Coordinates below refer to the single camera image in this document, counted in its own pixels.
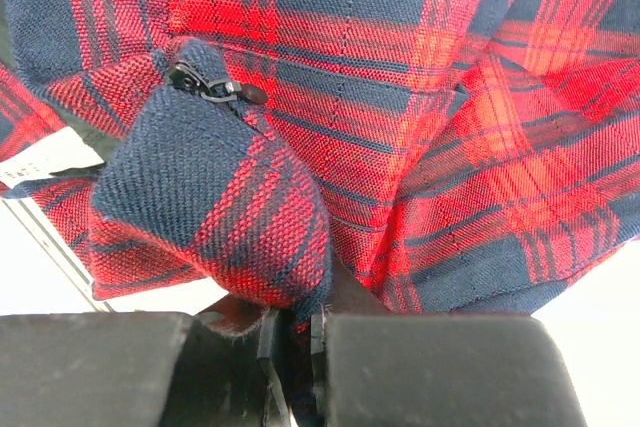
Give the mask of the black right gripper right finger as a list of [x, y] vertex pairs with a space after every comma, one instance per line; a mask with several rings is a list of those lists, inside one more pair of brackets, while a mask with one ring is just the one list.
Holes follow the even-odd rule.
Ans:
[[520, 315], [333, 315], [329, 426], [583, 426], [564, 359]]

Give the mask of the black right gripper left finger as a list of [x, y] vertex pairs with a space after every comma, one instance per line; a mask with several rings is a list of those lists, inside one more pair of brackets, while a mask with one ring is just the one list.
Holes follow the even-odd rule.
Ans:
[[4, 426], [277, 426], [257, 335], [180, 313], [1, 319]]

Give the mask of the red plaid skirt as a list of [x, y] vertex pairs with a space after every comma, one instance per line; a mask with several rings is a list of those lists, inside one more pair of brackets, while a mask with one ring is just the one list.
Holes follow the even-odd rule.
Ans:
[[107, 300], [538, 310], [639, 235], [639, 0], [4, 0], [1, 189]]

